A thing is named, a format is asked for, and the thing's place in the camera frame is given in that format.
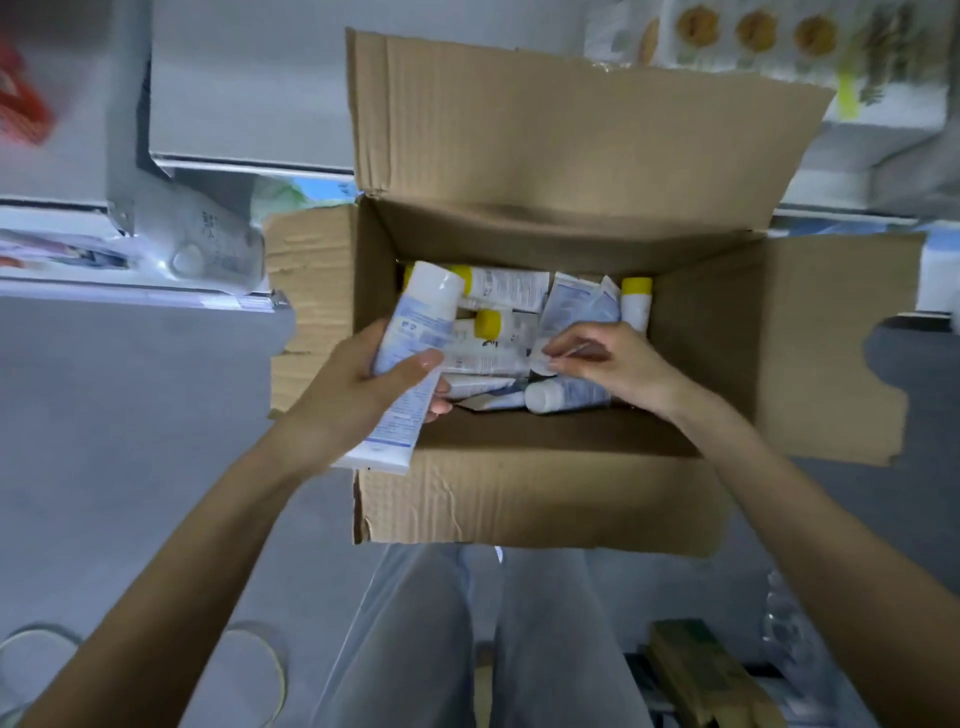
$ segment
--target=white cap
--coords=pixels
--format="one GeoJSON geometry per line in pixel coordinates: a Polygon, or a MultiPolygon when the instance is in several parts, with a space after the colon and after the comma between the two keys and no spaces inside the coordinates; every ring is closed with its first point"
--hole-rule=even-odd
{"type": "Polygon", "coordinates": [[[439,265],[418,260],[403,293],[453,319],[457,314],[457,302],[464,295],[464,280],[439,265]]]}
{"type": "Polygon", "coordinates": [[[543,353],[543,347],[550,343],[550,338],[537,339],[534,348],[530,351],[530,369],[540,376],[556,376],[557,373],[547,368],[550,357],[543,353]]]}
{"type": "Polygon", "coordinates": [[[564,386],[559,381],[538,381],[523,392],[523,403],[537,415],[564,407],[564,386]]]}

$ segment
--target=red package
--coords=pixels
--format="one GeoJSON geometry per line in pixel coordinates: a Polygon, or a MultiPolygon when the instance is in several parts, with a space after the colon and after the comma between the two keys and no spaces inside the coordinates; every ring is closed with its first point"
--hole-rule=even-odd
{"type": "Polygon", "coordinates": [[[0,132],[39,144],[53,129],[50,110],[23,76],[23,58],[0,38],[0,132]]]}

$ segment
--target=fingernail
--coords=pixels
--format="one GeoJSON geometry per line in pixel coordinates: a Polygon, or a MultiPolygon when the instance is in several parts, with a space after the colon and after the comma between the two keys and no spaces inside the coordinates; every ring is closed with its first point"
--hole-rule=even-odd
{"type": "Polygon", "coordinates": [[[444,360],[444,353],[439,349],[428,349],[425,352],[417,354],[417,361],[423,369],[434,369],[439,367],[444,360]]]}

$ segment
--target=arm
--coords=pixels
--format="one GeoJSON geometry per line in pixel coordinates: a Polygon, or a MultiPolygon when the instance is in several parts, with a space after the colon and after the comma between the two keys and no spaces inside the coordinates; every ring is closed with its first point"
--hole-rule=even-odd
{"type": "Polygon", "coordinates": [[[886,726],[960,716],[960,599],[774,452],[729,404],[627,325],[580,324],[546,349],[553,367],[676,425],[730,488],[834,659],[886,726]],[[591,359],[563,357],[590,342],[591,359]]]}
{"type": "MultiPolygon", "coordinates": [[[[176,726],[287,500],[443,360],[369,378],[385,322],[342,342],[296,405],[230,466],[24,715],[23,728],[176,726]]],[[[434,400],[427,420],[449,411],[434,400]]]]}

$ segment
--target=box flap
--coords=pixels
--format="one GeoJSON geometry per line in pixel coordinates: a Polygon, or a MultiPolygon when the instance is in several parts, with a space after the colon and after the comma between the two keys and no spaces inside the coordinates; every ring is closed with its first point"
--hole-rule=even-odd
{"type": "Polygon", "coordinates": [[[922,234],[814,235],[766,243],[756,424],[801,457],[888,465],[907,396],[867,367],[863,342],[913,310],[922,234]]]}
{"type": "Polygon", "coordinates": [[[832,91],[348,30],[356,179],[458,203],[765,228],[832,91]]]}
{"type": "Polygon", "coordinates": [[[271,217],[264,228],[270,284],[283,291],[297,329],[271,363],[271,406],[285,411],[313,380],[333,347],[353,332],[355,207],[271,217]]]}
{"type": "Polygon", "coordinates": [[[700,458],[418,449],[406,477],[361,472],[354,508],[354,531],[385,543],[708,556],[723,538],[731,502],[700,458]]]}

